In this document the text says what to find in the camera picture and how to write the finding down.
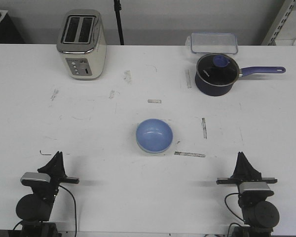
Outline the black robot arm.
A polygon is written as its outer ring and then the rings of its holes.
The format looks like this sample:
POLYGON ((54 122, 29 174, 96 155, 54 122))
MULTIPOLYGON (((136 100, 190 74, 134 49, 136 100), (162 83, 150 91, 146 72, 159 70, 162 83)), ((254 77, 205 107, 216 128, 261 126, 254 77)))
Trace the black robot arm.
POLYGON ((277 183, 276 178, 263 178, 262 174, 253 168, 243 152, 237 155, 236 166, 233 174, 229 178, 218 178, 218 185, 236 185, 238 192, 225 196, 224 203, 227 205, 227 198, 232 195, 238 196, 238 205, 242 211, 239 217, 231 210, 227 209, 240 221, 230 223, 227 231, 228 237, 270 237, 273 228, 280 220, 279 211, 276 206, 266 199, 274 192, 270 189, 270 184, 277 183))
POLYGON ((49 222, 55 198, 62 183, 78 184, 79 179, 66 175, 63 153, 58 151, 37 172, 26 172, 21 177, 23 186, 30 187, 32 194, 23 196, 16 205, 16 214, 21 219, 21 237, 61 237, 57 226, 49 222))

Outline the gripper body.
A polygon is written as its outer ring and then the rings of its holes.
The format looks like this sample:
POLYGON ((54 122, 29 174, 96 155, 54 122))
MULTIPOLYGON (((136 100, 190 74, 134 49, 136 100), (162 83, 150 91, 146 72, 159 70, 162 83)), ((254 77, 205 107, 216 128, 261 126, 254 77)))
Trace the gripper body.
POLYGON ((67 178, 62 178, 58 176, 51 177, 51 181, 49 184, 32 187, 32 191, 34 194, 37 194, 43 201, 54 201, 55 197, 58 194, 59 186, 61 183, 78 184, 79 178, 68 176, 67 178))
MULTIPOLYGON (((262 178, 260 180, 244 180, 244 179, 235 179, 235 178, 217 178, 216 184, 217 185, 236 185, 237 189, 239 185, 243 182, 266 182, 268 185, 269 184, 276 184, 278 182, 277 179, 275 178, 262 178)), ((256 192, 249 192, 249 193, 244 193, 240 195, 245 195, 245 196, 260 196, 263 198, 267 198, 266 196, 262 194, 258 194, 256 192)))

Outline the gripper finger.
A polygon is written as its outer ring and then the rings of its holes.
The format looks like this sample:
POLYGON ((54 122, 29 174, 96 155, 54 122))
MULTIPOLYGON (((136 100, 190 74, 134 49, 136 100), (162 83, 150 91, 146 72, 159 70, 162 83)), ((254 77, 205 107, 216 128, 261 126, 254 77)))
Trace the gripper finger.
POLYGON ((242 178, 261 178, 261 173, 255 170, 247 160, 243 152, 239 153, 240 164, 239 170, 242 178))
POLYGON ((242 152, 238 152, 236 166, 231 178, 241 178, 242 177, 242 152))
POLYGON ((38 173, 45 173, 45 174, 48 174, 49 176, 60 176, 60 172, 61 172, 60 158, 61 158, 61 154, 58 151, 45 166, 37 170, 38 173))
POLYGON ((65 172, 65 168, 64 168, 64 161, 63 161, 63 153, 60 152, 59 153, 59 167, 60 167, 60 171, 59 174, 62 178, 67 178, 66 172, 65 172))

